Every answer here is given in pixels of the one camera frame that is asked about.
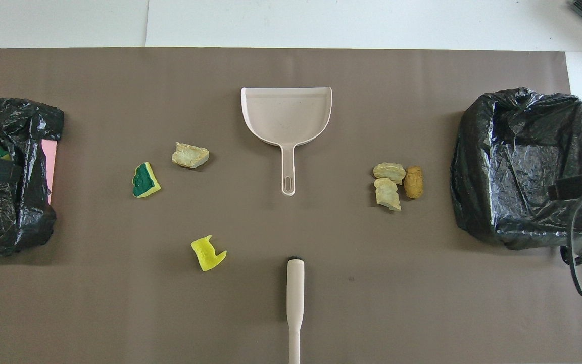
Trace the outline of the orange brown foam chunk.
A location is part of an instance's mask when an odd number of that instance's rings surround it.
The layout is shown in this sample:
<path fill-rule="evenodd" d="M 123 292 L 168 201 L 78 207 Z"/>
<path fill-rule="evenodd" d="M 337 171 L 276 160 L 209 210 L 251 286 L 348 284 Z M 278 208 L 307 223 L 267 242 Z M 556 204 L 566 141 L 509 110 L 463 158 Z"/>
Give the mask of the orange brown foam chunk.
<path fill-rule="evenodd" d="M 416 200 L 423 195 L 423 173 L 420 166 L 407 168 L 403 186 L 408 198 Z"/>

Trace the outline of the beige foam chunk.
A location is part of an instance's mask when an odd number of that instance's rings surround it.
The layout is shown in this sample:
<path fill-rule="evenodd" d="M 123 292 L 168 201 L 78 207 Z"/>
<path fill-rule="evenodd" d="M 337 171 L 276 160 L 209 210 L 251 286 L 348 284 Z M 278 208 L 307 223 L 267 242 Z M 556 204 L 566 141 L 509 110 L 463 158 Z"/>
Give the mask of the beige foam chunk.
<path fill-rule="evenodd" d="M 376 204 L 392 211 L 402 210 L 398 196 L 397 184 L 390 179 L 381 178 L 374 181 Z"/>
<path fill-rule="evenodd" d="M 398 185 L 402 185 L 406 177 L 406 170 L 401 164 L 397 163 L 377 164 L 372 173 L 376 179 L 389 179 Z"/>
<path fill-rule="evenodd" d="M 206 163 L 209 157 L 210 152 L 206 148 L 176 142 L 171 161 L 179 166 L 195 169 Z"/>

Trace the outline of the yellow foam chunk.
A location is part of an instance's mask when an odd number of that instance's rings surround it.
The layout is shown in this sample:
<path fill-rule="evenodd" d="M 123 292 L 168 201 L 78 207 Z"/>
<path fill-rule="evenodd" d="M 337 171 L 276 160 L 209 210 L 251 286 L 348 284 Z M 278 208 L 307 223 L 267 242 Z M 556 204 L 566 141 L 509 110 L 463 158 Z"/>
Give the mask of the yellow foam chunk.
<path fill-rule="evenodd" d="M 201 271 L 208 272 L 223 262 L 228 251 L 217 252 L 212 244 L 212 235 L 198 238 L 191 242 L 192 251 L 196 254 Z"/>

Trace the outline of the beige plastic dustpan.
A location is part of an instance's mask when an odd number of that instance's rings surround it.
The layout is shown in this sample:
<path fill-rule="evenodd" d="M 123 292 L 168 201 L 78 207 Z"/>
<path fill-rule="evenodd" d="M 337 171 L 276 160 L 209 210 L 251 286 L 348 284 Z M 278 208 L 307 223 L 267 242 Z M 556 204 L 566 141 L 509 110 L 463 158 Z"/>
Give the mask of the beige plastic dustpan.
<path fill-rule="evenodd" d="M 321 135 L 330 122 L 330 87 L 253 88 L 240 90 L 245 124 L 265 143 L 281 150 L 281 192 L 296 192 L 294 150 Z"/>

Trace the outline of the beige handled black bristle brush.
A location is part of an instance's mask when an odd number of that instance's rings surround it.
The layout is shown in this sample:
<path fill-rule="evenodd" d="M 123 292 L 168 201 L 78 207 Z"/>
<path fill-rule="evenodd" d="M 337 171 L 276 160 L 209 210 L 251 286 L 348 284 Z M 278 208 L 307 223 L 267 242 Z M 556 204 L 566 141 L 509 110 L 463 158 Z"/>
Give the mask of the beige handled black bristle brush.
<path fill-rule="evenodd" d="M 301 325 L 305 306 L 305 263 L 291 256 L 287 263 L 286 318 L 289 327 L 288 364 L 301 362 Z"/>

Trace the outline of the pink bin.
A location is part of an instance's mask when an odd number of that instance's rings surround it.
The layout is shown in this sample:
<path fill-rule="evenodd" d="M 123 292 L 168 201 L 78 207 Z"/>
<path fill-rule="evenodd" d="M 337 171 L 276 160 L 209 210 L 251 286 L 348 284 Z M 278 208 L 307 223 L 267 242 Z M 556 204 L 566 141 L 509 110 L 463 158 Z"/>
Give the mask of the pink bin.
<path fill-rule="evenodd" d="M 52 193 L 53 193 L 53 182 L 55 180 L 55 164 L 57 156 L 57 146 L 58 141 L 53 141 L 49 139 L 41 140 L 42 151 L 45 154 L 46 159 L 46 184 L 48 187 L 48 203 L 51 204 Z"/>

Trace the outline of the brown paper table mat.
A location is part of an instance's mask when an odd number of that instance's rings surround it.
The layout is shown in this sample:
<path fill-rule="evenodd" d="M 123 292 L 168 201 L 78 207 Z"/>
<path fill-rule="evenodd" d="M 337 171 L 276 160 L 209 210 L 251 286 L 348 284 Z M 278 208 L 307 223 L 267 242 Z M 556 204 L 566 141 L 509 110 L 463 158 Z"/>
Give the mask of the brown paper table mat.
<path fill-rule="evenodd" d="M 245 124 L 240 90 L 330 87 L 294 150 Z M 0 49 L 0 97 L 60 108 L 48 244 L 0 259 L 0 362 L 287 364 L 286 264 L 306 265 L 306 364 L 582 362 L 582 298 L 556 249 L 510 251 L 456 223 L 450 163 L 483 93 L 569 93 L 561 52 Z M 175 143 L 206 148 L 190 169 Z M 149 162 L 161 189 L 132 195 Z M 423 195 L 376 204 L 380 163 Z M 203 272 L 191 242 L 212 235 Z"/>

